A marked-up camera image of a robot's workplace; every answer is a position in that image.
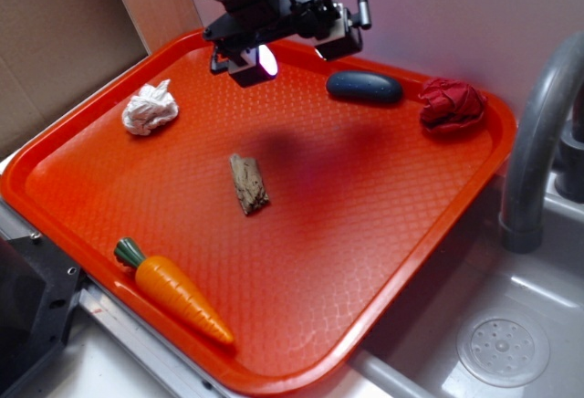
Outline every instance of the red cloth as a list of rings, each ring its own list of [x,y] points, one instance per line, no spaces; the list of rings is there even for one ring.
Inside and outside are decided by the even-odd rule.
[[[468,83],[450,79],[426,81],[419,97],[426,102],[420,123],[430,133],[447,133],[477,123],[488,101]]]

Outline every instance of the orange carrot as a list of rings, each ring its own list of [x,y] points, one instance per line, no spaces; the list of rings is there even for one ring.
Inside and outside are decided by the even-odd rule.
[[[145,257],[128,237],[118,242],[114,254],[125,266],[136,268],[136,284],[161,308],[223,344],[233,343],[232,332],[203,293],[169,258]]]

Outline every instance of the faucet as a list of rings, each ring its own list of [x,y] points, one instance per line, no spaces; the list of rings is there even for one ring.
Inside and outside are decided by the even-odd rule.
[[[499,214],[501,242],[507,250],[527,253],[541,245],[544,197],[552,164],[558,168],[558,193],[584,203],[583,87],[581,31],[554,51],[519,121]]]

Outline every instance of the sink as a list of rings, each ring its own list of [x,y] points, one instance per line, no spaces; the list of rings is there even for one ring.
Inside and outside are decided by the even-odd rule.
[[[499,241],[500,182],[483,190],[360,347],[419,386],[412,396],[584,396],[584,205],[548,194],[543,245],[513,254]]]

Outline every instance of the crumpled paper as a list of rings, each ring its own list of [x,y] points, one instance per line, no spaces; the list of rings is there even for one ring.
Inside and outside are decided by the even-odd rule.
[[[451,79],[430,79],[419,95],[426,104],[420,123],[430,133],[457,131],[483,118],[488,98],[468,83]]]
[[[138,95],[132,96],[121,114],[127,131],[134,135],[150,135],[152,129],[176,118],[179,107],[168,91],[170,82],[164,80],[156,88],[146,84]]]

